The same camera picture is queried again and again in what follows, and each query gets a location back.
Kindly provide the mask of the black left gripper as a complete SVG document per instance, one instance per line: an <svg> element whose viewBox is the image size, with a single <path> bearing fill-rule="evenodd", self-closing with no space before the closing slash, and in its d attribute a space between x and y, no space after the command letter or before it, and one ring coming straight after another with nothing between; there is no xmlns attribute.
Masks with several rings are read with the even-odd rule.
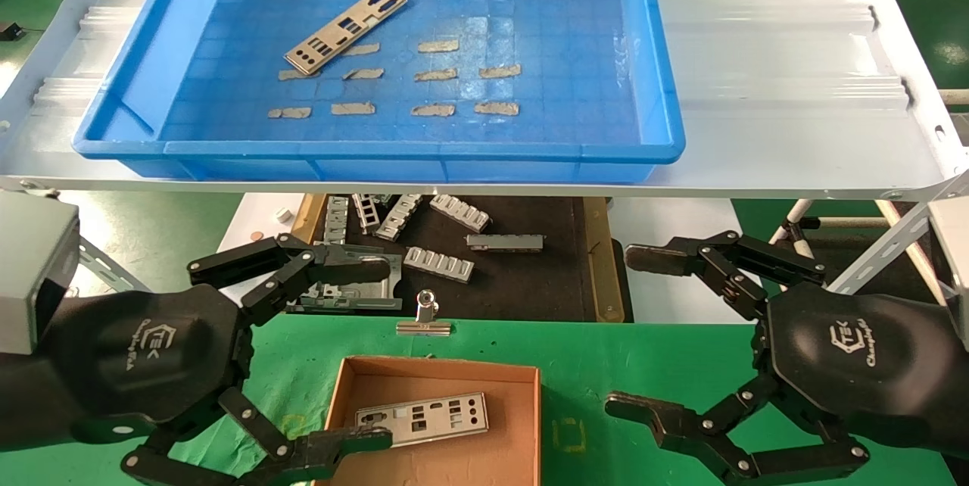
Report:
<svg viewBox="0 0 969 486"><path fill-rule="evenodd" d="M121 462L145 485L329 480L346 456L388 450L391 432L337 428L286 438L239 389L252 358L249 324L263 326L314 285L380 282L390 271L342 245L283 233L191 262L196 286L188 290L63 300L32 354L2 354L1 447L149 435ZM264 275L240 299L241 310L217 290ZM266 452L251 471L236 477L170 458L176 440L191 440L224 414Z"/></svg>

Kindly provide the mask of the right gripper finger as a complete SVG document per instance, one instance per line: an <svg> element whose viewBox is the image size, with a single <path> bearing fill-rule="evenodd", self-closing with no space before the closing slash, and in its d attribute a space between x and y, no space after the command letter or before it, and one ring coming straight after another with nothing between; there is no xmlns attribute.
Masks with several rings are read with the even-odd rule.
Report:
<svg viewBox="0 0 969 486"><path fill-rule="evenodd" d="M724 485L792 485L848 477L868 464L870 452L841 421L817 415L809 433L820 444L750 453L730 433L775 403L784 389L774 376L756 376L705 413L681 403L612 391L606 413L650 428L658 448L693 457Z"/></svg>
<svg viewBox="0 0 969 486"><path fill-rule="evenodd" d="M626 247L634 271L702 280L744 320L765 318L768 293L753 276L793 287L824 285L826 268L813 259L768 242L726 231L709 238L674 237L664 247Z"/></svg>

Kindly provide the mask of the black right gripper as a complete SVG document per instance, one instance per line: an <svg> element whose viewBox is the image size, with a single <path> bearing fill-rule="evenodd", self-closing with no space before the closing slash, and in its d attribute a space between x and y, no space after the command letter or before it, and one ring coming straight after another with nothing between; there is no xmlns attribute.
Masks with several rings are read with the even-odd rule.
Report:
<svg viewBox="0 0 969 486"><path fill-rule="evenodd" d="M834 423L967 457L968 356L945 307L796 285L766 303L762 327L772 403L806 433Z"/></svg>

